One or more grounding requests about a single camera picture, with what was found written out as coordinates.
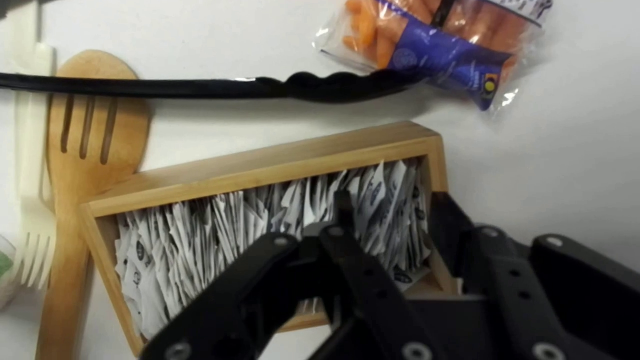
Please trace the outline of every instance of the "wooden box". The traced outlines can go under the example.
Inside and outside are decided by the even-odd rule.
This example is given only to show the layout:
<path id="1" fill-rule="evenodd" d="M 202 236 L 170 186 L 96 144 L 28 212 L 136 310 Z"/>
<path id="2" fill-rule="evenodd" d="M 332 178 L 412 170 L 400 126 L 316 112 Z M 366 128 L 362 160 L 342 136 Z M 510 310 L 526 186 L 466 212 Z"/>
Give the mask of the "wooden box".
<path id="1" fill-rule="evenodd" d="M 144 338 L 136 330 L 114 272 L 116 214 L 408 158 L 422 160 L 430 190 L 448 190 L 442 138 L 414 122 L 396 122 L 140 172 L 84 204 L 88 246 L 132 350 L 140 354 Z M 408 296 L 430 296 L 426 294 L 430 290 L 456 294 L 456 282 L 438 252 L 432 252 L 430 268 L 432 272 L 410 288 Z M 298 316 L 286 328 L 318 322 L 322 316 Z"/>

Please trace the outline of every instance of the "black tongs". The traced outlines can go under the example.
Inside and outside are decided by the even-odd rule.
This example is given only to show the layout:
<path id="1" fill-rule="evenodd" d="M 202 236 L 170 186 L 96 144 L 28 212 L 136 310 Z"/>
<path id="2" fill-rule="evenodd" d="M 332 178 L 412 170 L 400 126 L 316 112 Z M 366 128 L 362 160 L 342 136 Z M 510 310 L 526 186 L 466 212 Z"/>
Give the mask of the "black tongs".
<path id="1" fill-rule="evenodd" d="M 2 74 L 0 88 L 48 92 L 48 94 L 86 94 L 122 98 L 300 98 L 310 102 L 360 102 L 402 92 L 420 82 L 412 72 L 380 70 L 368 76 L 338 72 L 318 78 L 296 72 L 288 80 L 110 80 L 110 78 L 56 78 Z"/>

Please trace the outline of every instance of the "purple label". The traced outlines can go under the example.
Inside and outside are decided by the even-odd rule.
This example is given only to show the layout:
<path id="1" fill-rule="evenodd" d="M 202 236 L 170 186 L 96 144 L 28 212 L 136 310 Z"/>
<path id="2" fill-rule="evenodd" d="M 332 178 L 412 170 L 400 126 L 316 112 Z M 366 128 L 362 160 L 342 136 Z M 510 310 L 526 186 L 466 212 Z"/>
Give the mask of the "purple label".
<path id="1" fill-rule="evenodd" d="M 440 32 L 410 14 L 400 16 L 408 24 L 388 68 L 418 72 L 428 84 L 468 94 L 486 110 L 496 96 L 508 54 Z"/>

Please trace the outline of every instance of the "white surface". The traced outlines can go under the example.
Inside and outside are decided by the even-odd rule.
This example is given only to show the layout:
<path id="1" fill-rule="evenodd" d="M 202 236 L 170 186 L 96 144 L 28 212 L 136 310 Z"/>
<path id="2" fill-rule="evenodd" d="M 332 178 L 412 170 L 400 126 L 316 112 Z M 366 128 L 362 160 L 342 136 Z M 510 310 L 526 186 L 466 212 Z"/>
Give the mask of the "white surface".
<path id="1" fill-rule="evenodd" d="M 46 4 L 44 36 L 60 50 L 60 62 L 102 48 L 144 78 L 328 74 L 338 66 L 310 42 L 336 4 L 54 0 Z M 638 12 L 632 0 L 558 0 L 540 62 L 516 104 L 498 116 L 424 90 L 354 106 L 156 102 L 144 168 L 410 118 L 444 134 L 452 194 L 474 220 L 524 242 L 562 232 L 638 270 L 640 42 L 630 28 Z M 0 66 L 8 70 L 2 44 Z M 0 92 L 0 232 L 16 238 L 10 98 Z M 0 314 L 0 358 L 30 358 L 36 318 L 38 302 L 24 296 Z M 286 348 L 314 342 L 292 340 L 278 354 L 300 358 Z M 82 358 L 126 354 L 98 280 Z"/>

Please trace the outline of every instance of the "wooden tray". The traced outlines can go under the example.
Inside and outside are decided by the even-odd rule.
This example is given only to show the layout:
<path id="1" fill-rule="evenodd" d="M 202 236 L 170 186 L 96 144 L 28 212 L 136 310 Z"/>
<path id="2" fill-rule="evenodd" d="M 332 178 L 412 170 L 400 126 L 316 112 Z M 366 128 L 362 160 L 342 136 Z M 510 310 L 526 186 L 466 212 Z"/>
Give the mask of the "wooden tray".
<path id="1" fill-rule="evenodd" d="M 430 190 L 448 190 L 442 138 L 414 122 L 396 122 L 140 172 L 84 204 L 88 246 L 132 350 L 140 354 L 144 338 L 136 330 L 114 270 L 116 214 L 408 158 L 422 160 Z M 456 282 L 438 252 L 430 256 L 430 268 L 432 272 L 406 294 L 456 294 Z M 296 316 L 284 330 L 322 322 L 322 314 Z"/>

